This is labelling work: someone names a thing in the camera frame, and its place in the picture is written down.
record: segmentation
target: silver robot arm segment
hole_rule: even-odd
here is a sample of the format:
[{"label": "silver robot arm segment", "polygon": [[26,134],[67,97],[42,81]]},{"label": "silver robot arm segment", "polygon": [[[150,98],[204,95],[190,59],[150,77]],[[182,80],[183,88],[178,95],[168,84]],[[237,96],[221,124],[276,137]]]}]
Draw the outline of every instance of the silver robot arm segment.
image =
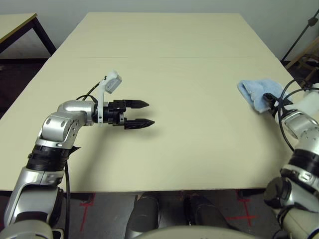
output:
[{"label": "silver robot arm segment", "polygon": [[[124,126],[124,129],[148,127],[154,121],[124,117],[127,107],[146,106],[147,103],[134,100],[105,102],[103,121]],[[58,185],[64,175],[64,165],[70,154],[78,149],[73,144],[79,129],[97,122],[97,102],[92,101],[67,101],[47,117],[10,197],[0,239],[38,238],[37,235],[53,238],[48,227],[54,226],[60,217],[63,190]],[[55,232],[59,232],[58,238],[63,238],[63,230]]]},{"label": "silver robot arm segment", "polygon": [[280,170],[281,177],[268,184],[264,200],[291,238],[319,238],[319,125],[292,104],[288,108],[282,116],[283,127],[299,142]]}]

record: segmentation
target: beige tabletop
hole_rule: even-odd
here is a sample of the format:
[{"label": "beige tabletop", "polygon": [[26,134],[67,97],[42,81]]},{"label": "beige tabletop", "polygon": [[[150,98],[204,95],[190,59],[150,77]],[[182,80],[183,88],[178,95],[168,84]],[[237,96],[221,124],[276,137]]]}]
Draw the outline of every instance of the beige tabletop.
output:
[{"label": "beige tabletop", "polygon": [[36,17],[36,13],[0,15],[0,43]]},{"label": "beige tabletop", "polygon": [[[118,30],[111,35],[122,34],[123,28],[129,29],[127,24],[134,22],[130,16],[140,16],[144,17],[145,31],[158,28],[161,34],[155,35],[156,39],[162,36],[163,41],[168,41],[162,21],[157,25],[147,21],[154,16],[159,19],[161,14],[121,14],[126,24],[117,24]],[[83,25],[89,28],[86,19],[95,15],[101,19],[104,15],[105,31],[110,34],[108,27],[113,28],[115,22],[111,19],[115,13],[89,14],[74,33],[80,37],[79,29]],[[244,54],[241,47],[235,47],[231,54],[221,38],[215,44],[209,41],[204,44],[203,40],[194,38],[196,43],[203,43],[201,47],[194,46],[197,50],[191,49],[190,42],[174,54],[153,49],[151,44],[142,50],[139,45],[141,53],[134,56],[131,53],[135,49],[123,51],[122,42],[105,37],[105,44],[100,44],[99,30],[90,33],[91,44],[80,51],[72,33],[0,120],[1,190],[14,187],[45,118],[56,111],[60,103],[86,93],[111,69],[119,72],[123,82],[112,95],[107,95],[107,100],[144,100],[150,106],[128,110],[127,118],[148,118],[156,123],[139,130],[109,125],[83,127],[75,141],[75,146],[82,148],[69,159],[71,191],[258,188],[265,187],[279,174],[280,167],[291,155],[289,148],[271,116],[257,114],[236,85],[241,80],[262,78],[272,78],[284,85],[292,79],[289,73],[237,14],[170,15],[183,19],[189,16],[198,21],[220,18],[219,25],[200,21],[206,22],[205,35],[218,31],[221,35],[222,29],[226,29],[223,24],[242,27],[246,31],[245,41],[239,42],[242,38],[234,34],[233,42],[237,41],[247,52]],[[93,28],[99,24],[90,22]],[[165,27],[167,32],[173,32],[174,21]],[[83,37],[87,28],[82,28]],[[133,31],[130,34],[131,39],[137,39]],[[92,55],[112,52],[111,56],[89,56],[88,48],[94,45],[100,52],[92,51]],[[228,55],[222,56],[221,48],[229,52]],[[120,57],[115,55],[117,49]],[[187,56],[187,51],[194,52]]]}]

